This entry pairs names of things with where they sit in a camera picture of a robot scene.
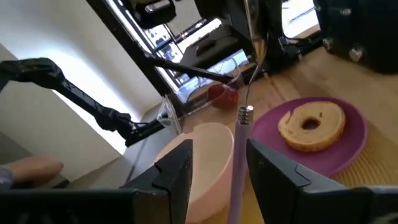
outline baked donut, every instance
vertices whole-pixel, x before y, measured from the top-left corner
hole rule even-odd
[[[314,152],[336,142],[345,122],[344,111],[337,104],[314,101],[287,112],[278,123],[278,131],[294,149]]]

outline donut hole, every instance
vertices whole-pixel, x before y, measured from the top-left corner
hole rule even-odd
[[[321,122],[315,118],[307,118],[301,124],[301,128],[304,130],[313,130],[313,129],[319,127],[320,124],[321,124]]]

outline table surface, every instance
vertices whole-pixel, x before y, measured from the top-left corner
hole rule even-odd
[[[240,96],[246,88],[239,90]],[[355,105],[368,120],[369,135],[363,152],[332,179],[347,187],[398,185],[398,76],[374,73],[319,48],[288,70],[254,82],[249,104],[254,106],[254,120],[257,120],[283,102],[306,96],[341,98]],[[207,108],[191,115],[184,128],[221,122],[234,132],[235,117],[236,110]],[[204,223],[226,223],[227,213],[226,207]],[[264,223],[249,177],[241,218],[242,223]]]

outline purple plate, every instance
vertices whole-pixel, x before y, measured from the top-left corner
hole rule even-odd
[[[288,146],[278,132],[278,122],[288,111],[312,101],[330,101],[345,113],[344,132],[329,148],[320,152],[298,152]],[[342,171],[362,151],[368,135],[364,116],[350,103],[330,97],[306,97],[286,102],[262,115],[254,124],[252,138],[327,177]]]

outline red fruit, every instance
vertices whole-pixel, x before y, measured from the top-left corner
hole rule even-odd
[[[208,99],[215,108],[227,110],[238,103],[239,94],[234,89],[224,84],[215,84],[207,90]]]

